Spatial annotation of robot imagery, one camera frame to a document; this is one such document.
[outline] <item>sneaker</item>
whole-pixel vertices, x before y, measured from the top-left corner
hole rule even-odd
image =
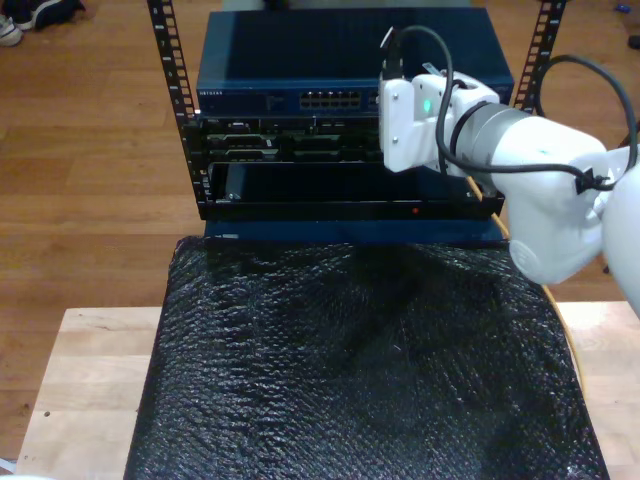
[[[4,0],[2,13],[13,19],[13,24],[20,30],[31,28],[31,11],[28,0]]]
[[[71,20],[76,10],[84,10],[80,0],[29,0],[31,24],[40,30],[54,23]]]
[[[10,18],[0,15],[0,47],[12,47],[22,40],[22,32]]]

